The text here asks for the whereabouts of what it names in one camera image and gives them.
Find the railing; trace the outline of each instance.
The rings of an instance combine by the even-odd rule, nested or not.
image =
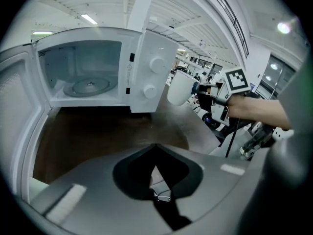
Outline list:
[[[241,45],[244,49],[245,56],[247,58],[249,55],[248,46],[246,45],[246,39],[245,39],[243,30],[240,27],[240,24],[238,22],[238,19],[236,18],[235,13],[233,12],[233,10],[231,9],[230,5],[228,4],[226,0],[216,0],[216,1],[221,5],[223,10],[228,15],[230,21],[232,22],[233,26],[235,27],[235,30],[237,31],[237,34],[240,38]]]

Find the microwave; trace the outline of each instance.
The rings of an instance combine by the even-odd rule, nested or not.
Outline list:
[[[90,27],[0,53],[0,168],[29,202],[36,149],[57,107],[157,109],[178,45],[150,32]]]

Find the white mug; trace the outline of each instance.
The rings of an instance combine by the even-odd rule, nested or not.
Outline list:
[[[177,70],[167,93],[167,100],[176,106],[182,105],[195,93],[199,81]]]

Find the wooden surface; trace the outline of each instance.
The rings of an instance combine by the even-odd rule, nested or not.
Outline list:
[[[219,141],[191,107],[171,105],[167,90],[151,114],[132,114],[128,107],[62,108],[43,133],[33,177],[49,184],[88,159],[142,144],[209,154]]]

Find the window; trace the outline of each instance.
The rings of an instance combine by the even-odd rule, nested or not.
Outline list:
[[[290,66],[276,57],[270,56],[258,91],[267,90],[271,94],[274,91],[273,96],[276,97],[287,86],[294,74],[295,71]]]
[[[214,64],[211,73],[213,73],[213,74],[221,73],[222,68],[223,68],[222,66]]]
[[[263,99],[270,99],[275,100],[277,99],[275,95],[272,95],[273,89],[268,89],[263,84],[260,84],[256,93],[259,94]]]
[[[196,63],[197,62],[197,58],[196,57],[192,57],[192,58],[190,58],[190,62],[193,62],[193,63]]]
[[[199,59],[199,62],[198,62],[198,65],[202,66],[203,68],[211,68],[211,62],[209,61],[205,61],[205,60],[202,60],[202,59]]]
[[[177,52],[176,52],[176,54],[177,54],[178,56],[183,57],[183,56],[186,54],[186,50],[185,50],[185,49],[178,49]]]

